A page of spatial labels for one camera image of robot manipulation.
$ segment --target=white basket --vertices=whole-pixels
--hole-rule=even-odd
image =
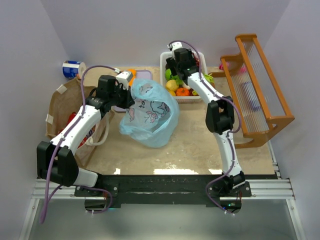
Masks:
[[[205,56],[201,52],[199,52],[199,55],[201,60],[202,72],[204,74],[208,74]],[[165,86],[167,82],[165,77],[167,64],[166,59],[172,56],[173,55],[171,51],[165,51],[160,55],[160,84],[162,86]],[[200,96],[174,96],[174,98],[177,100],[178,103],[199,103],[202,100]]]

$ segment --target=jute bag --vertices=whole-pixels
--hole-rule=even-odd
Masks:
[[[73,112],[78,112],[82,106],[82,94],[80,80],[74,78],[61,85],[52,95],[49,113],[46,118],[46,136],[50,139],[58,135],[58,132],[67,126],[68,118]],[[85,86],[84,95],[87,97],[94,86]],[[95,125],[95,131],[89,139],[97,143],[106,129],[106,121],[111,121],[114,112],[107,113],[100,122]],[[95,146],[83,144],[76,150],[75,160],[80,168],[86,168],[94,152]]]

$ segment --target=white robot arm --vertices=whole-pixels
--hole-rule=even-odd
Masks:
[[[216,95],[223,97],[223,95],[218,92],[211,84],[207,84],[207,87],[205,87],[201,82],[200,82],[200,77],[199,73],[193,73],[191,76],[188,77],[187,79],[187,85],[189,85],[190,88],[194,89],[199,96],[202,98],[202,100],[208,105],[212,101],[217,102],[220,99],[214,96],[208,89],[207,87],[211,88],[212,91],[215,92]],[[227,133],[230,129],[223,131],[221,134],[214,132],[213,135],[217,141],[220,154],[221,154],[221,160],[222,160],[222,171],[226,173],[231,165],[232,165],[232,150],[231,146],[228,142],[227,139]],[[235,144],[234,144],[234,139],[233,139],[233,133],[228,134],[229,139],[231,140],[232,143],[232,148],[235,149]],[[227,174],[227,176],[236,176],[238,175],[242,169],[239,165],[237,154],[235,153],[234,156],[234,166],[232,170]]]
[[[224,97],[211,84],[206,82],[193,57],[192,51],[183,48],[181,42],[173,42],[168,45],[172,51],[172,57],[166,62],[172,75],[178,75],[190,88],[194,89],[207,104],[206,125],[216,138],[221,159],[222,171],[226,174],[229,189],[235,189],[245,183],[245,176],[239,165],[233,133],[235,121],[234,109],[229,102],[230,96]]]
[[[129,81],[132,77],[131,72],[123,71],[116,77],[102,75],[99,78],[95,96],[90,95],[86,98],[85,107],[81,106],[65,129],[50,142],[42,141],[37,146],[38,177],[46,179],[54,149],[59,146],[50,180],[67,187],[71,185],[94,187],[97,185],[99,174],[79,168],[74,156],[79,144],[90,129],[110,111],[112,106],[125,109],[134,104],[129,87]]]

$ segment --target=plastic bag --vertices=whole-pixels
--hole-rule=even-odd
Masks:
[[[134,105],[127,109],[119,124],[121,134],[152,148],[169,142],[179,120],[179,106],[159,83],[135,79],[131,87]]]

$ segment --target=orange dish rack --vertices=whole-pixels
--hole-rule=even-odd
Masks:
[[[240,111],[243,137],[251,139],[236,148],[261,147],[295,117],[292,115],[256,34],[235,37],[240,53],[222,56],[223,71],[210,72],[226,78]]]

